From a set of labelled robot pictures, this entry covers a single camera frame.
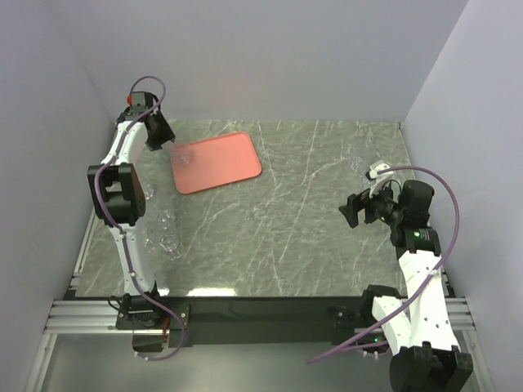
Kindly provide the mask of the clear tall glass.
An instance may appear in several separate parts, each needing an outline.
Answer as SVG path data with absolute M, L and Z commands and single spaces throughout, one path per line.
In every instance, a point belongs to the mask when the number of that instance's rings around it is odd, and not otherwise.
M 357 172 L 359 171 L 362 167 L 365 167 L 365 160 L 358 156 L 358 155 L 352 155 L 351 156 L 351 161 L 350 161 L 350 168 Z
M 358 171 L 355 174 L 355 190 L 358 194 L 359 192 L 367 189 L 370 186 L 371 182 L 365 175 L 365 171 Z

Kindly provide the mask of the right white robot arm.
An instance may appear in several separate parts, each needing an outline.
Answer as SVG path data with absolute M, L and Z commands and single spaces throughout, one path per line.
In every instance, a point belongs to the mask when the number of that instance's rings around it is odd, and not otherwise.
M 473 371 L 472 357 L 461 351 L 450 325 L 439 235 L 428 224 L 433 196 L 430 185 L 407 180 L 398 195 L 384 185 L 348 196 L 339 208 L 351 228 L 363 212 L 365 223 L 381 221 L 391 230 L 408 299 L 401 301 L 393 287 L 370 285 L 360 317 L 369 326 L 382 325 L 394 391 L 460 391 Z

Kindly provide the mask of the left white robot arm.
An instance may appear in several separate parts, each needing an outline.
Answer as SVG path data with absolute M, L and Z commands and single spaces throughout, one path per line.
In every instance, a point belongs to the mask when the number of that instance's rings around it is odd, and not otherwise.
M 109 152 L 100 164 L 87 169 L 95 213 L 109 228 L 118 250 L 124 294 L 118 300 L 117 325 L 126 329 L 168 327 L 171 321 L 167 308 L 159 304 L 158 285 L 145 253 L 146 200 L 136 171 L 145 146 L 158 150 L 175 140 L 160 105 L 151 92 L 131 91 Z

